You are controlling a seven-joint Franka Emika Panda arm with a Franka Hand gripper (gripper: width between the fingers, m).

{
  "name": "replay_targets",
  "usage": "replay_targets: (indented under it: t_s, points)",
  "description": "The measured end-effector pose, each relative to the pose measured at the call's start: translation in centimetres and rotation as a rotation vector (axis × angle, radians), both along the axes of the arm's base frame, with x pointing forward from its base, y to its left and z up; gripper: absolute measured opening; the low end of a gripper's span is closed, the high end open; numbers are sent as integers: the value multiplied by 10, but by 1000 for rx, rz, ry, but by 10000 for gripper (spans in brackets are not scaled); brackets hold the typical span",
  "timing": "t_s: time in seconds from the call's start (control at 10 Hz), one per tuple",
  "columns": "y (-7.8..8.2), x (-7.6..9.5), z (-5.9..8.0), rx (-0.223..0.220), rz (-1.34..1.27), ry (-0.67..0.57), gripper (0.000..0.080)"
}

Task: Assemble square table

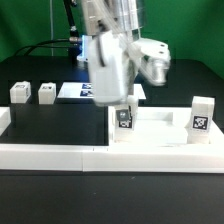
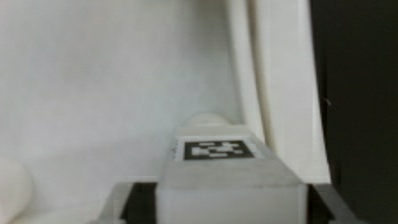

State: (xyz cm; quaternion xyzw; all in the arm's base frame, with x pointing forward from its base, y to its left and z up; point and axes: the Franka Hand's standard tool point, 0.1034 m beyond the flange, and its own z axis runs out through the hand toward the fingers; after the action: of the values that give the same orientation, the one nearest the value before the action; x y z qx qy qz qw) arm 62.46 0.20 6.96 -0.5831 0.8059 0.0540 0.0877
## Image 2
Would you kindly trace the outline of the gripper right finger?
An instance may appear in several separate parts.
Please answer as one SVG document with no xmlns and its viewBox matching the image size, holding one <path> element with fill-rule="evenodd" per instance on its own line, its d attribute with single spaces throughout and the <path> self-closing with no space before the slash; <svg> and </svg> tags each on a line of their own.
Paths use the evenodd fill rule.
<svg viewBox="0 0 398 224">
<path fill-rule="evenodd" d="M 369 224 L 358 219 L 330 184 L 308 185 L 307 224 Z"/>
</svg>

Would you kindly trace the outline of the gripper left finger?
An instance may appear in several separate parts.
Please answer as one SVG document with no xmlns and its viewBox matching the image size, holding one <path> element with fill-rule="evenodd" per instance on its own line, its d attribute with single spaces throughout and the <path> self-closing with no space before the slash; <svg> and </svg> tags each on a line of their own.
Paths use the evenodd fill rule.
<svg viewBox="0 0 398 224">
<path fill-rule="evenodd" d="M 154 182 L 115 185 L 95 224 L 155 224 L 154 189 Z"/>
</svg>

